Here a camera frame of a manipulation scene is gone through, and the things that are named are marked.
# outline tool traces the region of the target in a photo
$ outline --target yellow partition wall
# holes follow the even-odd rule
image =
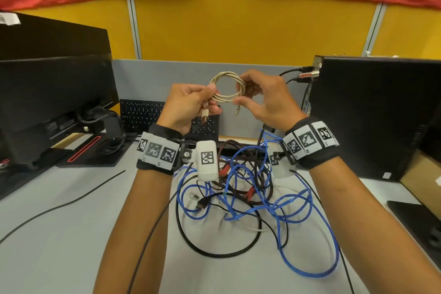
[[[90,0],[18,12],[107,29],[113,58],[135,58],[127,0]]]
[[[372,56],[441,59],[441,10],[390,5]]]
[[[135,0],[142,58],[310,65],[360,56],[372,3],[347,0]]]

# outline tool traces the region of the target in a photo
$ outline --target black keyboard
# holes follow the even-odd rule
[[[124,100],[120,99],[121,120],[124,131],[127,133],[142,134],[148,131],[152,124],[158,121],[159,115],[164,108],[162,101]],[[187,140],[218,141],[219,138],[219,115],[208,117],[205,125],[201,125],[201,117],[191,121],[190,132],[184,136]]]

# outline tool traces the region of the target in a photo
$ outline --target desk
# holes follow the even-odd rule
[[[70,147],[83,140],[80,138]],[[3,242],[0,245],[2,293],[92,292],[107,239],[136,174],[135,149],[132,145],[116,167],[54,167],[0,201],[0,237],[3,237],[37,213],[74,200],[126,170],[84,199],[26,224]],[[312,183],[306,171],[301,174]],[[362,181],[383,205],[387,200],[418,203],[401,184]],[[276,183],[300,188],[300,183],[292,177],[276,180]],[[341,261],[326,278],[297,275],[284,264],[270,232],[262,233],[256,246],[241,256],[223,260],[206,258],[191,250],[180,236],[174,202],[169,216],[161,294],[350,293]],[[221,211],[212,210],[203,223],[185,219],[183,227],[190,240],[211,252],[232,252],[251,242],[254,233],[237,223],[222,221],[222,216]],[[249,225],[255,225],[251,217],[247,220]],[[318,214],[313,212],[304,223],[290,225],[290,239],[285,248],[287,258],[302,270],[328,269],[333,256],[331,243],[327,240],[331,242],[329,233]],[[348,268],[355,292],[368,293],[349,264]]]

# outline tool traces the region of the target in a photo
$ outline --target beige cable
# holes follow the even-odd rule
[[[231,72],[231,71],[224,71],[224,72],[218,73],[217,75],[215,75],[212,78],[212,80],[210,81],[210,84],[216,84],[216,82],[219,80],[219,78],[224,77],[224,76],[233,78],[239,84],[239,92],[237,92],[235,94],[231,94],[229,96],[223,96],[222,94],[215,93],[212,97],[212,100],[215,100],[217,102],[232,102],[234,98],[239,97],[239,96],[243,96],[245,94],[245,87],[246,86],[245,86],[244,80],[242,78],[240,78],[238,74]],[[239,110],[240,110],[240,106],[237,106],[236,115],[239,114]],[[201,124],[205,124],[207,122],[208,114],[209,114],[209,110],[208,110],[208,105],[207,105],[207,108],[202,111]]]

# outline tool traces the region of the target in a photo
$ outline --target hand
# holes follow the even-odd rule
[[[222,113],[217,102],[210,100],[216,85],[173,84],[157,124],[177,130],[182,135],[190,131],[191,119],[209,109],[210,115]]]
[[[235,98],[233,103],[248,108],[264,124],[285,132],[306,117],[292,98],[282,77],[248,70],[240,78],[245,80],[245,96]],[[257,94],[263,94],[262,105],[251,99]]]

